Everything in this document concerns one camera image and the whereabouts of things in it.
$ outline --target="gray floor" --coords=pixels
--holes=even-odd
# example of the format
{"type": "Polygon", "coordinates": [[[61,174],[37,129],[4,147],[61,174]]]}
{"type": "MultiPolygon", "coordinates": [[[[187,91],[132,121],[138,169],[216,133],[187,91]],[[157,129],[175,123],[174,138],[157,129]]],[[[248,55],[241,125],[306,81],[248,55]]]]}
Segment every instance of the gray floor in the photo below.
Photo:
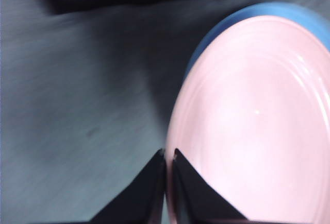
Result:
{"type": "MultiPolygon", "coordinates": [[[[64,15],[50,15],[41,0],[1,1],[1,221],[24,224],[88,220],[118,194],[164,146],[203,35],[270,0],[64,15]]],[[[289,1],[330,19],[330,0],[289,1]]]]}

